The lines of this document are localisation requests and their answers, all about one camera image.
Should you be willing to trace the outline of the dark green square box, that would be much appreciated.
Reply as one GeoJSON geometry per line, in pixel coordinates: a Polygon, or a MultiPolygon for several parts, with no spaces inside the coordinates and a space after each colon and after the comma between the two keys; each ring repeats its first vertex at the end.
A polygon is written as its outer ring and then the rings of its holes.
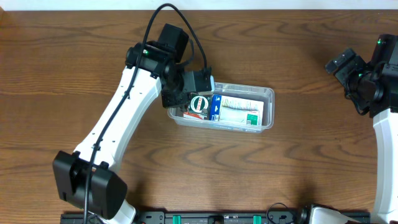
{"type": "Polygon", "coordinates": [[[208,119],[211,109],[211,95],[199,95],[192,93],[190,95],[190,102],[188,104],[188,112],[201,116],[203,119],[208,119]]]}

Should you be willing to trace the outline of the blue white medicine box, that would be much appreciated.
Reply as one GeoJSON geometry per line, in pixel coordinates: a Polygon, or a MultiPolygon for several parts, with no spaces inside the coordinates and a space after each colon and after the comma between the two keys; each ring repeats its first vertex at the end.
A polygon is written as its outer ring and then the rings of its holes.
{"type": "Polygon", "coordinates": [[[222,108],[258,111],[260,114],[260,124],[257,126],[262,125],[262,116],[264,112],[264,103],[262,101],[247,100],[243,98],[237,98],[225,95],[213,95],[209,120],[221,122],[219,121],[219,116],[220,116],[220,110],[222,108]]]}

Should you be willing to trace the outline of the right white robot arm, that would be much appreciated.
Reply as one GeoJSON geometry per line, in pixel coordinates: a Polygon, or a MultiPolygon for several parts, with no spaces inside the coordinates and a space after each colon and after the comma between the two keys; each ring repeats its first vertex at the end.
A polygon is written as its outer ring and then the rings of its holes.
{"type": "Polygon", "coordinates": [[[397,223],[397,36],[381,34],[373,56],[365,62],[346,49],[325,65],[358,114],[373,121],[377,141],[377,187],[372,212],[341,212],[312,204],[297,223],[397,223]]]}

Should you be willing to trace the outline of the green white medicine box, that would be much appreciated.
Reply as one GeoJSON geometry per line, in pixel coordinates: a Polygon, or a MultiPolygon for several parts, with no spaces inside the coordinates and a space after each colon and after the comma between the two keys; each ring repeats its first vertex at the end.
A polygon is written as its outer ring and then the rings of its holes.
{"type": "Polygon", "coordinates": [[[260,124],[260,114],[258,111],[222,108],[220,110],[219,121],[225,123],[257,126],[260,124]]]}

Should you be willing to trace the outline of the red white medicine box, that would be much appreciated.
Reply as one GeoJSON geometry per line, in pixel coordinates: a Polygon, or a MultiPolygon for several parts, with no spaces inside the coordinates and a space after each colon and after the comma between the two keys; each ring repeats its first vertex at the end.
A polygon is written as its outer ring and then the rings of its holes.
{"type": "Polygon", "coordinates": [[[183,113],[184,118],[190,118],[190,119],[203,119],[203,116],[200,114],[196,113],[191,113],[189,111],[183,113]]]}

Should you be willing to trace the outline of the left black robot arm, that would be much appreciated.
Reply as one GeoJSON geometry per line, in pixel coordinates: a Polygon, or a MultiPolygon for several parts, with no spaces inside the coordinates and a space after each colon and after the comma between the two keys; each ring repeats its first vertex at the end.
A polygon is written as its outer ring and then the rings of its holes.
{"type": "Polygon", "coordinates": [[[210,69],[185,70],[187,47],[193,47],[191,37],[166,24],[157,40],[127,51],[119,86],[94,128],[72,153],[60,151],[53,160],[59,197],[83,210],[62,215],[62,223],[134,221],[136,209],[126,201],[118,171],[144,113],[156,98],[164,108],[185,108],[193,94],[215,87],[210,69]]]}

